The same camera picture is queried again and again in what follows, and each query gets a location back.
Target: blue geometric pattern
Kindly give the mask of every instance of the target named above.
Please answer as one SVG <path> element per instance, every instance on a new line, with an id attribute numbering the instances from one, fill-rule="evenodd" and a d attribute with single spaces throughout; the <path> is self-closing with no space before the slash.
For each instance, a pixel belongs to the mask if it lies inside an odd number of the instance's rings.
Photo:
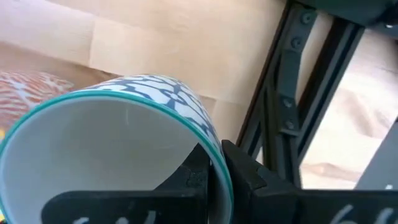
<path id="1" fill-rule="evenodd" d="M 160 75 L 136 75 L 109 80 L 81 91 L 90 90 L 118 91 L 164 105 L 196 126 L 221 151 L 214 126 L 199 97 L 179 80 Z"/>

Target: screw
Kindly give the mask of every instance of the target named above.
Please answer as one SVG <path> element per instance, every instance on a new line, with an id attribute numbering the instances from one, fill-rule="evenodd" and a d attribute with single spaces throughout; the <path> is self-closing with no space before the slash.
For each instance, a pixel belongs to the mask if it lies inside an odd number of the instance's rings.
<path id="1" fill-rule="evenodd" d="M 288 129 L 290 130 L 294 129 L 294 124 L 292 121 L 286 121 L 285 124 Z"/>
<path id="2" fill-rule="evenodd" d="M 292 47 L 293 48 L 299 48 L 301 46 L 301 39 L 299 37 L 295 37 L 293 38 L 293 40 L 291 41 Z"/>
<path id="3" fill-rule="evenodd" d="M 292 103 L 291 103 L 289 100 L 287 100 L 287 99 L 284 99 L 284 105 L 285 105 L 287 108 L 291 108 L 291 107 L 292 107 Z"/>
<path id="4" fill-rule="evenodd" d="M 312 14 L 307 12 L 307 13 L 304 13 L 301 16 L 301 20 L 300 21 L 301 21 L 302 24 L 308 24 L 308 23 L 311 22 L 311 20 L 312 20 Z"/>

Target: orange and white fabric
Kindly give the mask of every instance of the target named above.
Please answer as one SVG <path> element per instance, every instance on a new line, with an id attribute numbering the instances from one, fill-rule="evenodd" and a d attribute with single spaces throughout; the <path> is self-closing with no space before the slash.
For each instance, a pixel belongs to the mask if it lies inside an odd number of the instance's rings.
<path id="1" fill-rule="evenodd" d="M 72 87 L 72 83 L 44 72 L 0 71 L 0 142 L 22 115 Z"/>

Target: blue and white patterned mug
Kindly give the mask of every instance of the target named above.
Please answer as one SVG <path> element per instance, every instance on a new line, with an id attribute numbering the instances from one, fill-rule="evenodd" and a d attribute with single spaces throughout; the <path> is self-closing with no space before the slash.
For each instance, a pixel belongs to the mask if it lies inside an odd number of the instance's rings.
<path id="1" fill-rule="evenodd" d="M 182 82 L 136 75 L 68 93 L 34 108 L 0 146 L 1 210 L 41 223 L 52 197 L 73 190 L 153 190 L 196 144 L 217 176 L 210 223 L 230 223 L 231 178 L 198 97 Z"/>

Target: teal mug rim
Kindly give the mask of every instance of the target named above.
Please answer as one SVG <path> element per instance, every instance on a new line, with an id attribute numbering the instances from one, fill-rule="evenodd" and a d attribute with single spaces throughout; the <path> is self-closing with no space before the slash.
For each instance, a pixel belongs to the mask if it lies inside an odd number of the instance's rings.
<path id="1" fill-rule="evenodd" d="M 225 160 L 222 158 L 221 153 L 217 153 L 217 149 L 214 147 L 214 145 L 208 140 L 208 138 L 201 132 L 199 131 L 194 125 L 189 123 L 183 116 L 179 115 L 176 111 L 158 104 L 152 100 L 148 100 L 146 98 L 140 97 L 140 96 L 134 96 L 128 93 L 122 93 L 122 92 L 114 92 L 112 90 L 79 90 L 76 92 L 72 93 L 67 93 L 66 95 L 61 95 L 56 98 L 53 98 L 51 100 L 48 100 L 44 103 L 42 103 L 39 106 L 36 106 L 34 109 L 30 110 L 28 113 L 26 113 L 24 116 L 22 116 L 13 126 L 12 128 L 6 133 L 5 138 L 2 140 L 0 144 L 0 162 L 1 158 L 4 152 L 4 148 L 6 147 L 7 142 L 10 140 L 11 136 L 17 131 L 19 126 L 21 126 L 25 121 L 27 121 L 31 116 L 35 115 L 37 112 L 46 109 L 49 106 L 52 106 L 56 103 L 59 103 L 61 101 L 65 100 L 70 100 L 70 99 L 75 99 L 75 98 L 83 98 L 83 97 L 92 97 L 92 96 L 110 96 L 110 97 L 116 97 L 116 98 L 122 98 L 125 100 L 131 100 L 135 101 L 138 103 L 142 103 L 146 106 L 149 106 L 151 108 L 155 108 L 157 110 L 160 110 L 161 112 L 175 118 L 177 121 L 182 123 L 184 126 L 186 126 L 189 130 L 191 130 L 205 145 L 206 147 L 210 150 L 210 153 L 214 155 L 214 158 L 217 160 L 217 163 L 223 165 L 221 167 L 221 171 L 223 175 L 226 177 L 227 185 L 228 185 L 228 190 L 229 190 L 229 199 L 231 201 L 231 215 L 229 216 L 229 222 L 231 223 L 232 219 L 232 213 L 233 213 L 233 207 L 234 207 L 234 197 L 233 197 L 233 186 L 232 186 L 232 181 L 231 181 L 231 176 L 229 175 L 229 171 L 226 170 L 226 163 Z M 0 209 L 2 211 L 2 214 L 4 215 L 6 220 L 9 220 L 7 217 L 7 211 L 4 208 L 1 196 L 0 196 Z"/>

